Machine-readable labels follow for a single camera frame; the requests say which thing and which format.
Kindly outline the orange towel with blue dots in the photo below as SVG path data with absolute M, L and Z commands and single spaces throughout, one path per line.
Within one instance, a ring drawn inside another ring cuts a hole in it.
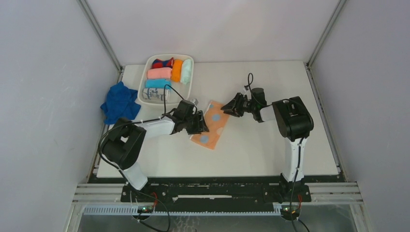
M 192 142 L 207 149 L 215 149 L 230 117 L 221 110 L 222 107 L 223 104 L 217 101 L 211 101 L 209 103 L 204 115 L 205 123 L 209 129 L 209 132 L 192 135 L 190 137 Z

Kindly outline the blue microfiber towel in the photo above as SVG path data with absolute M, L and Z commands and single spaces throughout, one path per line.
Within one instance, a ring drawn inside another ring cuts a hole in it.
M 100 106 L 105 115 L 104 124 L 115 124 L 122 117 L 134 120 L 141 109 L 141 105 L 135 102 L 137 95 L 137 90 L 128 88 L 122 81 L 111 86 Z

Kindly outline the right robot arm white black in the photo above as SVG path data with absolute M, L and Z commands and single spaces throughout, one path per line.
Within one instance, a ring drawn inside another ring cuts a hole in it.
M 279 194 L 285 201 L 292 201 L 304 186 L 304 149 L 314 121 L 300 97 L 292 97 L 268 104 L 264 89 L 249 90 L 251 97 L 243 93 L 236 96 L 221 110 L 228 115 L 242 117 L 251 113 L 259 123 L 274 120 L 280 135 L 285 139 L 285 163 L 280 175 Z

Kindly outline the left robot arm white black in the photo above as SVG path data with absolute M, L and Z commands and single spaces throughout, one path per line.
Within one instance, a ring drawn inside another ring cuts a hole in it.
M 188 100 L 180 101 L 176 108 L 155 119 L 130 121 L 120 118 L 102 135 L 97 153 L 103 161 L 118 170 L 133 188 L 132 195 L 144 202 L 151 195 L 151 188 L 146 185 L 148 177 L 137 161 L 144 141 L 183 130 L 189 135 L 209 132 L 203 111 Z

